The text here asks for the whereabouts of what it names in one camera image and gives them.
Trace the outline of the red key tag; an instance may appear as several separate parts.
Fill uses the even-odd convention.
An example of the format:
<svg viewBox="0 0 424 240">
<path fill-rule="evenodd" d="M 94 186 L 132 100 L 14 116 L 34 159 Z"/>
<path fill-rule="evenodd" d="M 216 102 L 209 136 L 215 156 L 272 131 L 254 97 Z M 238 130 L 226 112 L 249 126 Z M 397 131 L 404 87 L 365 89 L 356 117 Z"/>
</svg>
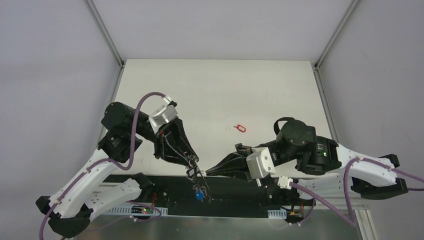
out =
<svg viewBox="0 0 424 240">
<path fill-rule="evenodd" d="M 247 129 L 244 126 L 240 125 L 240 124 L 234 125 L 233 127 L 235 129 L 237 129 L 241 133 L 245 133 L 247 131 Z"/>
</svg>

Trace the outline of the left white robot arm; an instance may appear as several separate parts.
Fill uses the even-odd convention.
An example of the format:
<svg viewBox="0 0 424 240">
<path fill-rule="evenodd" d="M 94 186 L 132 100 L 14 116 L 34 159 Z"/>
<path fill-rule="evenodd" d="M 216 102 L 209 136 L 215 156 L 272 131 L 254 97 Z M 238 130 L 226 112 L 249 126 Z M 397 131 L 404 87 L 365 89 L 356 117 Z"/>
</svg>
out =
<svg viewBox="0 0 424 240">
<path fill-rule="evenodd" d="M 153 185 L 143 173 L 110 190 L 94 193 L 112 172 L 131 168 L 135 151 L 143 140 L 153 143 L 156 159 L 184 166 L 187 179 L 196 185 L 199 158 L 189 143 L 176 107 L 176 102 L 168 100 L 153 113 L 146 114 L 121 102 L 110 103 L 101 120 L 107 132 L 90 159 L 61 190 L 36 200 L 36 206 L 44 214 L 39 238 L 44 237 L 46 225 L 63 239 L 73 238 L 112 207 L 136 199 L 149 201 Z"/>
</svg>

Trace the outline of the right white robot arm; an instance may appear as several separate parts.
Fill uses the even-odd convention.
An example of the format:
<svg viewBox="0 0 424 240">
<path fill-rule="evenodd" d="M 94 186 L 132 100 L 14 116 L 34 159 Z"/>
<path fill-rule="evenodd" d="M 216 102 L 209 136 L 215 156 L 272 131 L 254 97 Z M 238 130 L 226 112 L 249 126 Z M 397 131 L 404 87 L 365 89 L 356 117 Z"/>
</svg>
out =
<svg viewBox="0 0 424 240">
<path fill-rule="evenodd" d="M 277 119 L 273 131 L 275 140 L 257 146 L 236 144 L 235 151 L 206 174 L 277 187 L 290 205 L 310 200 L 312 194 L 355 192 L 363 199 L 386 200 L 408 192 L 406 181 L 396 173 L 400 164 L 395 154 L 358 153 L 317 135 L 313 126 L 293 117 Z"/>
</svg>

